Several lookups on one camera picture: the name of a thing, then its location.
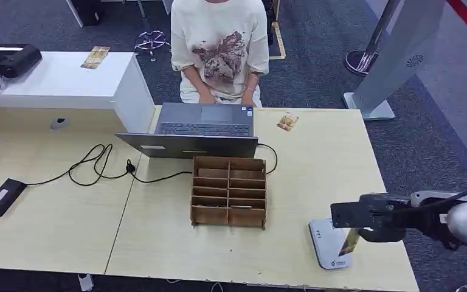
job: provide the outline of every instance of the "black cable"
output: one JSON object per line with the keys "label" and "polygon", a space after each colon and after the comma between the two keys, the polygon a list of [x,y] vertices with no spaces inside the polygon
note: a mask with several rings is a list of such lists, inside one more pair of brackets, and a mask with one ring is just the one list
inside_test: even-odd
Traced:
{"label": "black cable", "polygon": [[275,169],[277,169],[277,166],[278,166],[278,154],[277,154],[277,152],[273,149],[273,147],[271,147],[271,146],[269,146],[267,144],[259,143],[259,144],[257,144],[257,146],[268,147],[269,149],[271,149],[273,151],[273,153],[275,153],[275,166],[273,166],[273,169],[268,171],[266,174],[268,175],[268,174],[274,172]]}
{"label": "black cable", "polygon": [[[99,148],[99,147],[102,147],[103,149],[99,152],[99,154],[97,156],[94,156],[92,158],[88,158],[92,152]],[[89,187],[89,186],[93,186],[94,184],[96,184],[101,178],[107,178],[107,179],[117,179],[117,178],[121,178],[123,176],[125,176],[126,174],[128,174],[128,165],[131,165],[131,161],[128,160],[127,164],[126,164],[126,171],[121,174],[121,175],[117,175],[117,176],[106,176],[106,175],[103,175],[103,172],[105,171],[105,168],[106,168],[106,164],[108,163],[108,158],[110,157],[110,153],[112,152],[112,149],[114,148],[114,146],[112,144],[108,144],[107,146],[104,146],[103,144],[97,144],[96,146],[92,147],[88,152],[87,154],[78,162],[76,162],[75,164],[72,164],[71,167],[69,167],[69,169],[54,177],[54,178],[51,178],[51,179],[48,179],[47,181],[42,181],[42,182],[34,182],[34,183],[30,183],[30,184],[26,184],[27,186],[40,186],[42,184],[47,184],[47,183],[51,183],[52,181],[55,181],[57,179],[60,179],[61,177],[63,177],[64,175],[69,175],[71,181],[79,186],[83,186],[83,187]],[[101,171],[98,172],[97,170],[97,164],[99,163],[99,161],[102,159],[102,157],[104,157],[106,154],[106,157],[105,157],[105,162],[103,164],[103,167],[101,168]],[[90,182],[90,183],[82,183],[82,182],[78,182],[76,181],[73,177],[72,177],[72,171],[74,169],[76,169],[78,166],[84,164],[84,163],[87,163],[87,162],[90,162],[90,161],[94,161],[94,172],[98,175],[97,179],[93,182]]]}
{"label": "black cable", "polygon": [[163,180],[165,180],[165,179],[174,178],[174,177],[177,176],[177,175],[183,175],[183,174],[185,174],[185,173],[188,173],[189,175],[192,174],[192,172],[179,172],[179,173],[175,173],[174,175],[166,176],[165,178],[158,178],[158,179],[154,179],[154,180],[152,180],[152,181],[143,181],[143,180],[141,180],[140,178],[136,177],[133,173],[130,172],[131,176],[133,176],[134,179],[136,179],[138,182],[143,183],[143,184],[156,183],[157,181],[163,181]]}
{"label": "black cable", "polygon": [[[273,169],[270,170],[269,172],[267,172],[267,174],[270,174],[270,173],[274,172],[275,169],[277,168],[277,165],[278,165],[277,152],[273,149],[273,147],[271,147],[271,146],[269,146],[267,144],[259,143],[257,146],[268,147],[269,149],[271,149],[273,151],[273,153],[275,153],[275,166],[273,166]],[[94,150],[96,150],[98,148],[102,148],[101,151],[96,156],[89,158],[89,156],[92,154],[92,152],[94,152]],[[58,175],[58,176],[56,176],[54,178],[48,179],[47,181],[33,182],[33,183],[30,183],[30,184],[26,184],[26,185],[27,186],[40,186],[40,185],[43,185],[43,184],[47,184],[47,183],[51,183],[53,181],[56,181],[57,179],[62,178],[64,175],[69,175],[69,178],[71,179],[71,181],[73,183],[79,185],[79,186],[89,187],[89,186],[93,186],[94,184],[96,184],[101,178],[117,179],[117,178],[121,178],[121,177],[127,175],[128,173],[131,176],[133,176],[133,178],[135,180],[137,180],[140,183],[144,183],[144,184],[156,183],[158,181],[163,181],[163,180],[166,180],[166,179],[170,179],[170,178],[173,178],[173,177],[178,176],[178,175],[183,175],[183,174],[190,174],[191,175],[192,174],[192,172],[178,172],[178,173],[175,173],[174,175],[166,176],[164,178],[158,178],[158,179],[154,179],[154,180],[151,180],[151,181],[143,181],[142,179],[138,178],[134,174],[134,172],[136,170],[135,165],[133,165],[131,163],[131,161],[128,159],[127,162],[126,162],[126,170],[125,170],[124,173],[122,173],[120,175],[117,175],[117,176],[106,176],[106,175],[103,174],[103,172],[105,171],[106,164],[108,163],[108,159],[110,157],[110,153],[112,152],[113,148],[114,148],[114,146],[112,144],[108,144],[107,146],[104,146],[103,144],[97,144],[96,146],[92,147],[80,161],[76,162],[75,164],[72,164],[66,172],[64,172],[64,173],[62,173],[62,174],[60,174],[60,175]],[[97,164],[99,163],[99,161],[103,157],[105,157],[103,167],[101,168],[101,170],[97,170]],[[97,174],[97,178],[95,179],[95,181],[90,182],[90,183],[83,183],[83,182],[76,181],[72,177],[72,171],[75,170],[78,166],[80,166],[80,165],[82,165],[84,163],[87,163],[87,162],[91,162],[91,161],[94,161],[94,172],[95,172],[95,174]]]}
{"label": "black cable", "polygon": [[467,190],[464,191],[464,192],[460,192],[457,195],[453,195],[453,196],[451,196],[449,198],[446,198],[446,199],[443,199],[443,200],[440,200],[440,201],[436,201],[434,203],[430,203],[430,204],[427,204],[427,205],[423,205],[423,206],[420,206],[420,207],[411,208],[411,209],[399,209],[399,210],[379,210],[379,211],[375,211],[375,213],[379,213],[379,214],[403,214],[403,213],[410,213],[410,212],[421,212],[421,211],[431,210],[431,209],[443,206],[443,205],[448,204],[448,203],[452,203],[452,202],[456,201],[457,199],[460,199],[460,198],[462,198],[464,196],[467,196]]}

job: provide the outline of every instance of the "hand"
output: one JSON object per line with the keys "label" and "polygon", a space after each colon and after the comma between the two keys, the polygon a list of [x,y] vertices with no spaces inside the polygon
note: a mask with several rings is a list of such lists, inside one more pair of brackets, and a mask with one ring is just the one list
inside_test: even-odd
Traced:
{"label": "hand", "polygon": [[241,98],[241,103],[244,105],[255,106],[255,104],[253,103],[253,92],[248,91],[248,90],[245,91]]}
{"label": "hand", "polygon": [[200,93],[199,94],[199,103],[216,103],[216,98],[208,92]]}

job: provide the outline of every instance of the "laptop lid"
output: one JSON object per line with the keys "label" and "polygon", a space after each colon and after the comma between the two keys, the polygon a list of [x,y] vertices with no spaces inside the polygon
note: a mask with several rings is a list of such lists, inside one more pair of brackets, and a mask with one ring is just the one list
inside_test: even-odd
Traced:
{"label": "laptop lid", "polygon": [[178,136],[163,134],[116,133],[142,154],[159,158],[224,156],[253,158],[258,137]]}

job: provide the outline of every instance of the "laptop touchpad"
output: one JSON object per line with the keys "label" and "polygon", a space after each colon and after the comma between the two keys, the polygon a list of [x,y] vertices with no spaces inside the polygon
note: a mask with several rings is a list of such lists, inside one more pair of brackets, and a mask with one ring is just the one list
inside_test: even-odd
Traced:
{"label": "laptop touchpad", "polygon": [[229,106],[204,106],[201,108],[202,122],[230,122],[232,108]]}

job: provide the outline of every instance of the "white t-shirt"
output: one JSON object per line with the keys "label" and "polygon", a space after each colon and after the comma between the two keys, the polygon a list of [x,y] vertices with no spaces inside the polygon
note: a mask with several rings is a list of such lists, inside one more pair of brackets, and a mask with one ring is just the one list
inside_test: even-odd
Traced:
{"label": "white t-shirt", "polygon": [[[242,96],[248,72],[269,72],[267,20],[261,0],[175,0],[171,10],[173,69],[198,69],[212,95]],[[182,96],[196,92],[182,72]]]}

